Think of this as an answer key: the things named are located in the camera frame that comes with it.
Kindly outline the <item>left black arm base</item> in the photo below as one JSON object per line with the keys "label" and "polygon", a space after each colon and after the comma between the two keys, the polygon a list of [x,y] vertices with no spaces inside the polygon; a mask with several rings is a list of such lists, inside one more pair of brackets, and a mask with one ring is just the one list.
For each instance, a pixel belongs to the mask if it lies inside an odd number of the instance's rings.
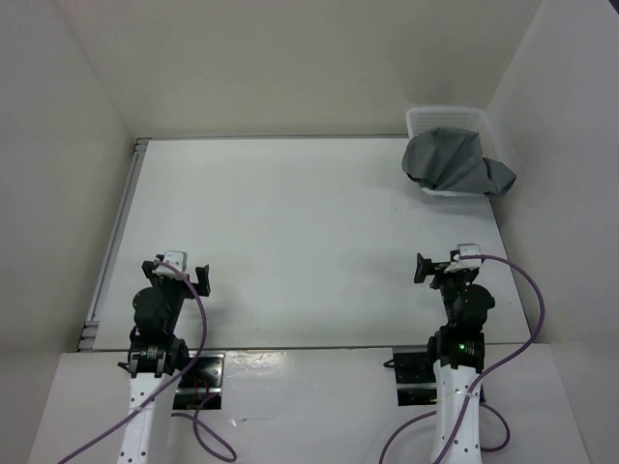
{"label": "left black arm base", "polygon": [[224,360],[223,352],[206,352],[199,356],[196,364],[180,380],[173,400],[174,412],[221,408]]}

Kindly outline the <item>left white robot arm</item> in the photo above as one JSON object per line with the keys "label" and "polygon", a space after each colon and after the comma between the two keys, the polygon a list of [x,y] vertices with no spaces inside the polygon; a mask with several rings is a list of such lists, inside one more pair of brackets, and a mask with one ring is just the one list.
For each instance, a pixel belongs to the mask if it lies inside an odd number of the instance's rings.
{"label": "left white robot arm", "polygon": [[186,267],[184,252],[166,252],[142,263],[150,285],[133,297],[130,402],[120,463],[163,463],[166,458],[175,392],[190,380],[196,362],[174,331],[184,302],[194,300],[202,308],[211,292],[209,267],[195,269],[196,282]]}

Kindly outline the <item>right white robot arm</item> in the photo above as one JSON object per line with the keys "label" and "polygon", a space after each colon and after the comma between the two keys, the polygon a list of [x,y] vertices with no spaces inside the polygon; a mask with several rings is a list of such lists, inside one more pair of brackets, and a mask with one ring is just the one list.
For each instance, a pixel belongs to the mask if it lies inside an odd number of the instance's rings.
{"label": "right white robot arm", "polygon": [[478,377],[485,367],[483,325],[495,300],[474,282],[482,266],[477,245],[459,245],[446,262],[417,256],[414,282],[431,279],[445,308],[447,322],[430,337],[424,369],[436,381],[437,406],[432,463],[480,463]]}

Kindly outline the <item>grey pleated skirt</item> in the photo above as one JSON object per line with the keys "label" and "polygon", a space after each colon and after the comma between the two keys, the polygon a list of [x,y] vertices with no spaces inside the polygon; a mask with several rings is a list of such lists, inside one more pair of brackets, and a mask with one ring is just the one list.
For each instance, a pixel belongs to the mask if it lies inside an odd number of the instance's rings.
{"label": "grey pleated skirt", "polygon": [[506,164],[484,156],[476,132],[456,128],[435,128],[414,136],[401,168],[423,189],[458,196],[503,196],[516,182]]}

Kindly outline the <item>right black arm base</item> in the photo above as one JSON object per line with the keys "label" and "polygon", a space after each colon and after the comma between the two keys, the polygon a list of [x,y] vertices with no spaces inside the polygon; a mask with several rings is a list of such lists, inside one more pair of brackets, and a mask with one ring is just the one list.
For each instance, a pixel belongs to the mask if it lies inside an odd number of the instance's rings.
{"label": "right black arm base", "polygon": [[432,338],[424,348],[395,348],[383,366],[394,371],[399,406],[450,402],[458,411],[465,397],[469,404],[484,397],[481,383],[471,385],[484,370],[485,348],[471,343],[443,347]]}

